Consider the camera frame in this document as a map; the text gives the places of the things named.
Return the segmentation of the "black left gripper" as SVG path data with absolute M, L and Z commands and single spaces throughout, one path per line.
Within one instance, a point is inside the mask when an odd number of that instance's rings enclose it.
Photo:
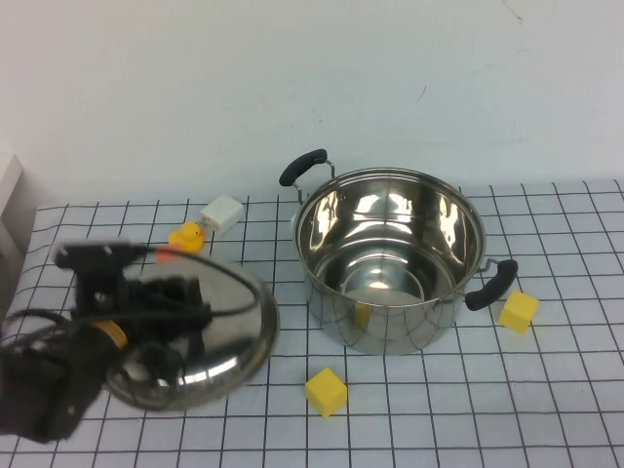
M 163 283 L 163 297 L 174 307 L 202 307 L 197 277 L 172 277 Z M 76 275 L 72 339 L 101 349 L 126 351 L 149 341 L 166 343 L 162 363 L 205 361 L 203 333 L 210 318 L 163 320 L 151 290 L 120 270 Z

